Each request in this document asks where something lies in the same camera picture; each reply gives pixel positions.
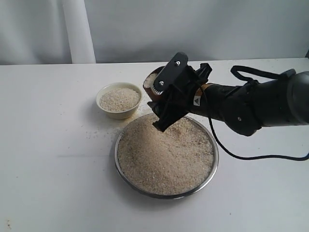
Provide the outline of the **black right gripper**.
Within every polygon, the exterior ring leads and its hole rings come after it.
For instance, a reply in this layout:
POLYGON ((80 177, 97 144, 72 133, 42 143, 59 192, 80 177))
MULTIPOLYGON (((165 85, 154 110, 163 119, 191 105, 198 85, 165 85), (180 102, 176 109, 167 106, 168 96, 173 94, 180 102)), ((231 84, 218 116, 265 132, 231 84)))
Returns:
POLYGON ((147 102, 158 120, 154 127, 164 132, 168 127, 185 117, 191 109, 198 88, 207 83, 212 68, 208 63, 201 63, 199 69, 186 67, 183 73, 166 91, 166 98, 154 97, 147 102))

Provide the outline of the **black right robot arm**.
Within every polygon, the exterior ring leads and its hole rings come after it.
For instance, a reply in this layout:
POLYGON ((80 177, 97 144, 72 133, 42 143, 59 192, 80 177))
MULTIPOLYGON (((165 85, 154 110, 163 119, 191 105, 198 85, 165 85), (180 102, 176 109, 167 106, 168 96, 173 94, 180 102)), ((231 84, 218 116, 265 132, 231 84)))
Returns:
POLYGON ((188 113, 224 122, 234 132, 251 136, 262 127, 298 126, 309 122, 309 74, 294 69, 276 74, 235 65, 231 73, 242 86, 208 82, 212 69, 202 63, 161 66, 143 88, 158 116, 159 131, 188 113))

